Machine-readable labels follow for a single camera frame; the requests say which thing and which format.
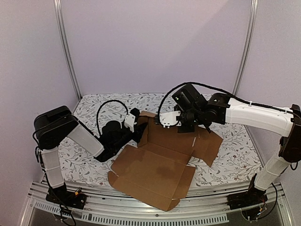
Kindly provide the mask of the brown cardboard box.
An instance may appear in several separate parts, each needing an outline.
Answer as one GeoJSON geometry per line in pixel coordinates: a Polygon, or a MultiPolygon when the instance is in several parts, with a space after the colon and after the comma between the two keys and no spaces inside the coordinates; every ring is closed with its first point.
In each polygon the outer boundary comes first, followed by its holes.
{"type": "Polygon", "coordinates": [[[163,211],[175,208],[186,197],[196,168],[191,157],[212,166],[222,144],[216,133],[196,127],[191,133],[163,128],[154,123],[154,114],[140,113],[138,124],[146,122],[136,147],[126,145],[118,154],[108,182],[111,187],[163,211]]]}

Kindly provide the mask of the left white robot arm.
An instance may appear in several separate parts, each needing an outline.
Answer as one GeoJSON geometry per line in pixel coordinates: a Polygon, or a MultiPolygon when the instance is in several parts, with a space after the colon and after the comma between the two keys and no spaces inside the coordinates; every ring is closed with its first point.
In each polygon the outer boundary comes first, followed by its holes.
{"type": "Polygon", "coordinates": [[[141,141],[148,123],[139,119],[140,111],[134,108],[122,122],[107,122],[101,134],[96,136],[64,105],[37,116],[33,138],[39,149],[38,161],[53,188],[52,197],[59,204],[66,204],[70,200],[69,192],[62,188],[64,178],[58,155],[58,147],[65,138],[84,148],[97,161],[105,162],[117,155],[128,142],[141,141]]]}

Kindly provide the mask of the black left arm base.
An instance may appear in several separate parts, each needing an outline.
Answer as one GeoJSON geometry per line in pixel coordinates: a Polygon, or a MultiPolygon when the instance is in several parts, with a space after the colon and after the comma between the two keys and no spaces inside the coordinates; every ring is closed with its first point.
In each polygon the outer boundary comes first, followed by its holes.
{"type": "Polygon", "coordinates": [[[66,184],[58,188],[49,188],[46,195],[48,202],[66,205],[67,207],[83,210],[86,204],[87,196],[82,193],[82,188],[79,187],[75,191],[68,191],[66,184]]]}

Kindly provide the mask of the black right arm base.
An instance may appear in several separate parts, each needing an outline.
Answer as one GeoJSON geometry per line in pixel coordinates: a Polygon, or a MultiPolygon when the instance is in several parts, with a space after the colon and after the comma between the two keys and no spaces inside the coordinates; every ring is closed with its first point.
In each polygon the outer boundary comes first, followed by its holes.
{"type": "Polygon", "coordinates": [[[227,205],[229,205],[231,210],[260,204],[268,200],[266,191],[255,188],[254,181],[256,176],[257,174],[252,177],[247,191],[227,196],[227,205]]]}

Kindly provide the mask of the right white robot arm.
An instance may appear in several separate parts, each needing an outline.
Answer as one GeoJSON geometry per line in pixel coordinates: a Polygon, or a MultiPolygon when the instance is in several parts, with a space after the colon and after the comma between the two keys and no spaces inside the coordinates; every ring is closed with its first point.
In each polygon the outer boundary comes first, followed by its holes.
{"type": "Polygon", "coordinates": [[[180,114],[175,117],[177,123],[187,127],[203,125],[206,129],[212,123],[240,124],[271,133],[280,139],[279,149],[253,177],[249,191],[243,195],[245,204],[254,205],[275,179],[290,165],[301,160],[300,107],[276,107],[246,101],[223,89],[202,84],[216,92],[206,99],[196,89],[197,85],[201,86],[197,82],[183,83],[172,95],[180,109],[180,114]]]}

